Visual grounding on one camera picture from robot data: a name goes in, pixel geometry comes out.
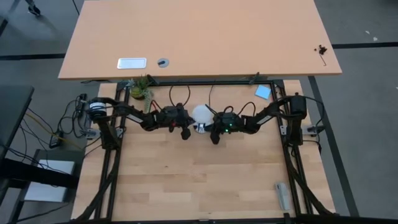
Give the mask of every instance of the blue sticky note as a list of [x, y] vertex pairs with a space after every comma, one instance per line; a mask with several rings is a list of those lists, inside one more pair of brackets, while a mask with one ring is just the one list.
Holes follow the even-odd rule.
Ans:
[[261, 98], [264, 98], [268, 100], [269, 94], [271, 93], [271, 89], [262, 85], [259, 85], [259, 87], [256, 90], [255, 95]]

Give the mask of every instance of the yellow cable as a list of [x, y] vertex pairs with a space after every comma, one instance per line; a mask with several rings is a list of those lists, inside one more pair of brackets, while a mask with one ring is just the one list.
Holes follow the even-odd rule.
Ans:
[[44, 131], [48, 132], [48, 133], [51, 134], [52, 136], [54, 136], [54, 137], [56, 137], [57, 139], [60, 139], [60, 140], [62, 140], [62, 141], [64, 141], [64, 142], [66, 142], [66, 143], [69, 143], [69, 144], [71, 144], [72, 146], [75, 146], [75, 147], [78, 148], [78, 149], [83, 150], [81, 147], [79, 147], [79, 146], [78, 146], [76, 143], [74, 143], [73, 141], [67, 140], [67, 139], [64, 139], [64, 138], [61, 138], [60, 136], [57, 136], [56, 134], [54, 134], [54, 133], [52, 133], [51, 131], [47, 130], [47, 128], [45, 128], [45, 126], [43, 126], [43, 124], [42, 124], [37, 118], [35, 118], [34, 116], [32, 116], [31, 114], [26, 113], [26, 115], [27, 115], [28, 117], [32, 118], [38, 125], [40, 125], [40, 127], [42, 127], [42, 128], [44, 129]]

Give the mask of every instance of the wooden tabletop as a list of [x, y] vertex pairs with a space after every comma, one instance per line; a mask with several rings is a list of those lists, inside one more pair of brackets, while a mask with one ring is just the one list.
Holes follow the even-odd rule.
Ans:
[[[322, 58], [319, 45], [327, 48]], [[146, 58], [147, 65], [119, 70], [119, 58]], [[169, 66], [160, 68], [160, 58]], [[85, 1], [59, 78], [257, 72], [341, 74], [313, 0]]]
[[[160, 106], [170, 105], [169, 88], [152, 88]], [[191, 97], [185, 106], [189, 113], [196, 105], [208, 103], [210, 88], [191, 86]], [[253, 101], [259, 112], [268, 102], [254, 96], [256, 88], [256, 85], [216, 85], [211, 92], [211, 107], [219, 111], [231, 105], [240, 110], [247, 101]], [[285, 81], [285, 89], [288, 95], [302, 92], [297, 80]], [[99, 96], [114, 97], [115, 91], [116, 84], [102, 84]], [[172, 99], [185, 102], [187, 93], [187, 87], [175, 86]], [[129, 104], [143, 109], [142, 101], [131, 98]], [[243, 114], [252, 114], [252, 110], [247, 106]], [[310, 123], [309, 116], [303, 123]], [[126, 126], [113, 220], [283, 217], [274, 185], [282, 181], [289, 186], [289, 181], [276, 119], [263, 125], [257, 134], [224, 134], [218, 145], [211, 143], [208, 133], [198, 134], [192, 127], [191, 137], [183, 141], [180, 129], [173, 133], [167, 128], [146, 132], [132, 121], [127, 121]], [[86, 151], [99, 144], [96, 142]], [[308, 186], [333, 211], [317, 145], [305, 142], [300, 152]], [[79, 216], [93, 199], [103, 159], [101, 148], [85, 158], [72, 218]], [[103, 215], [108, 196], [107, 193], [104, 197]], [[303, 200], [300, 202], [304, 211]]]

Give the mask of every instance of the metal frame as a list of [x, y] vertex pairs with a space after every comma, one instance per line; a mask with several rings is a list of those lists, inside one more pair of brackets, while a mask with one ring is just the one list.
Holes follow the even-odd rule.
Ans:
[[[242, 79], [232, 79], [232, 80], [214, 80], [214, 79], [209, 79], [209, 78], [196, 78], [196, 79], [189, 79], [189, 78], [185, 78], [185, 79], [178, 79], [177, 81], [174, 80], [168, 80], [168, 79], [156, 79], [155, 85], [156, 86], [173, 86], [173, 85], [177, 85], [177, 86], [182, 86], [182, 85], [248, 85], [249, 82], [251, 82], [252, 84], [256, 84], [256, 85], [270, 85], [271, 87], [271, 94], [272, 94], [272, 99], [275, 101], [276, 99], [278, 99], [277, 97], [277, 88], [279, 89], [279, 93], [281, 94], [281, 96], [285, 96], [286, 92], [284, 89], [284, 85], [283, 85], [283, 80], [264, 80], [263, 77], [255, 77], [251, 80], [242, 80]], [[129, 87], [126, 86], [126, 83], [118, 83], [118, 87], [116, 90], [116, 96], [115, 96], [115, 100], [119, 100], [120, 96], [121, 96], [121, 91], [125, 90], [125, 94], [124, 94], [124, 102], [128, 103], [128, 99], [129, 99]], [[124, 124], [126, 122], [126, 118], [123, 117], [121, 119], [121, 123], [120, 123], [120, 127], [124, 127]], [[282, 118], [277, 118], [277, 122], [279, 126], [283, 125], [283, 121]], [[115, 127], [115, 120], [111, 121], [111, 125], [113, 127]], [[291, 157], [290, 157], [290, 153], [289, 153], [289, 147], [288, 145], [285, 143], [285, 138], [282, 135], [280, 129], [278, 129], [278, 132], [280, 134], [280, 140], [282, 143], [282, 148], [283, 148], [283, 152], [284, 152], [284, 158], [285, 158], [285, 164], [287, 166], [287, 173], [288, 173], [288, 177], [289, 177], [289, 185], [290, 185], [290, 192], [292, 195], [292, 201], [293, 201], [293, 205], [294, 205], [294, 211], [295, 211], [295, 215], [296, 217], [299, 215], [302, 215], [302, 211], [300, 208], [300, 201], [299, 201], [299, 196], [297, 193], [297, 188], [296, 188], [296, 179], [294, 177], [294, 175], [291, 174], [291, 172], [289, 171], [289, 166], [288, 164], [292, 163], [291, 161]], [[304, 174], [304, 169], [303, 169], [303, 164], [301, 161], [301, 157], [300, 157], [300, 151], [298, 147], [293, 147], [292, 150], [295, 153], [295, 163], [297, 166], [297, 173], [298, 173], [298, 177], [300, 178], [300, 180], [305, 184], [306, 180], [305, 180], [305, 174]], [[108, 173], [108, 167], [109, 167], [109, 159], [110, 159], [110, 154], [111, 151], [107, 150], [106, 154], [105, 154], [105, 158], [104, 158], [104, 164], [103, 164], [103, 170], [101, 173], [101, 183], [100, 186], [103, 185], [107, 173]], [[117, 163], [119, 165], [119, 161], [120, 161], [120, 157], [121, 157], [121, 148], [120, 150], [116, 150], [116, 155], [115, 155], [115, 163]], [[112, 219], [112, 214], [113, 214], [113, 205], [114, 205], [114, 198], [115, 198], [115, 194], [116, 194], [116, 184], [117, 184], [117, 178], [113, 179], [112, 184], [111, 184], [111, 192], [109, 195], [109, 201], [108, 201], [108, 209], [107, 209], [107, 213], [106, 213], [106, 218], [108, 221], [110, 221]], [[304, 202], [305, 202], [305, 208], [307, 211], [307, 214], [312, 215], [313, 214], [313, 210], [312, 210], [312, 203], [308, 197], [308, 195], [306, 195], [304, 193], [303, 190], [303, 198], [304, 198]], [[100, 218], [101, 216], [101, 207], [103, 204], [103, 198], [101, 198], [100, 203], [98, 204], [98, 206], [96, 207], [95, 210], [95, 217], [94, 218]], [[291, 219], [289, 217], [288, 213], [285, 213], [285, 217], [284, 218], [256, 218], [256, 219], [227, 219], [227, 220], [166, 220], [166, 221], [128, 221], [128, 222], [112, 222], [112, 223], [135, 223], [135, 224], [140, 224], [140, 223], [176, 223], [176, 224], [185, 224], [185, 223], [211, 223], [211, 224], [215, 224], [215, 223], [290, 223]]]

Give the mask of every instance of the metal grommet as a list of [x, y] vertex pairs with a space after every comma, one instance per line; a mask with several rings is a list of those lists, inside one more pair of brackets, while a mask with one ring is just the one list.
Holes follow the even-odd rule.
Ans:
[[169, 65], [169, 60], [166, 58], [161, 58], [157, 61], [157, 64], [160, 68], [165, 68]]

